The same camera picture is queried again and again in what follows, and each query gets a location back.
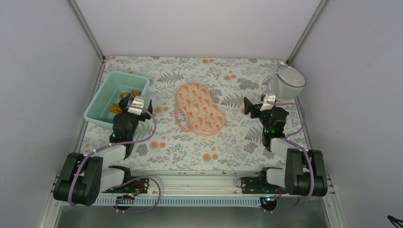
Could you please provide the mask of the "orange mustard bra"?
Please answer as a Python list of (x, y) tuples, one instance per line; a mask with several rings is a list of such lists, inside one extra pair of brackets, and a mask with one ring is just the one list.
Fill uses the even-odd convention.
[(130, 93), (120, 93), (119, 97), (120, 97), (120, 101), (118, 103), (114, 103), (112, 105), (110, 105), (110, 112), (114, 113), (114, 114), (120, 114), (123, 110), (122, 107), (126, 106), (125, 101), (127, 102), (128, 99), (126, 99), (127, 96), (130, 97), (130, 99), (134, 99), (136, 96), (140, 96), (141, 93), (139, 92), (135, 92), (134, 90), (132, 90)]

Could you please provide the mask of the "teal plastic bin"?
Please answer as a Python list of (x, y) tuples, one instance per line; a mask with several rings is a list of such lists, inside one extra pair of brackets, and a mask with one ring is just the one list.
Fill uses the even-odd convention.
[(110, 111), (118, 103), (121, 93), (137, 92), (149, 100), (150, 80), (147, 77), (121, 71), (111, 71), (92, 98), (84, 113), (84, 119), (102, 129), (112, 131), (114, 113)]

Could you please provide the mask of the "orange floral mesh laundry bag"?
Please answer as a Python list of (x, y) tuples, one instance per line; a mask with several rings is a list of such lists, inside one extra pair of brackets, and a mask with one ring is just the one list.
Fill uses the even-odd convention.
[(187, 83), (175, 95), (174, 117), (182, 132), (212, 136), (226, 124), (226, 118), (206, 86)]

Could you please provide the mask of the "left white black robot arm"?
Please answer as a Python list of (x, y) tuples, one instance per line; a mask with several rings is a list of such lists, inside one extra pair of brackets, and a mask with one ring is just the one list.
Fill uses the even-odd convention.
[(127, 192), (132, 187), (132, 175), (127, 167), (115, 163), (128, 158), (135, 144), (149, 140), (156, 132), (140, 140), (134, 140), (134, 134), (140, 122), (152, 120), (153, 105), (144, 105), (144, 99), (130, 95), (122, 98), (118, 104), (121, 112), (113, 117), (113, 132), (109, 144), (91, 152), (70, 153), (53, 188), (53, 198), (67, 202), (71, 206), (91, 206), (99, 193), (118, 189)]

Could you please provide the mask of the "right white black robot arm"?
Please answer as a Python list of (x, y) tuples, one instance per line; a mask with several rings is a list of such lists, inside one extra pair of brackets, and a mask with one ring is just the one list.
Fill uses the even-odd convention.
[(262, 144), (286, 162), (285, 168), (264, 167), (256, 177), (242, 177), (244, 194), (275, 194), (284, 190), (289, 195), (323, 197), (328, 184), (323, 154), (320, 150), (306, 150), (284, 134), (289, 112), (283, 104), (268, 96), (260, 104), (244, 98), (244, 112), (257, 118), (263, 126)]

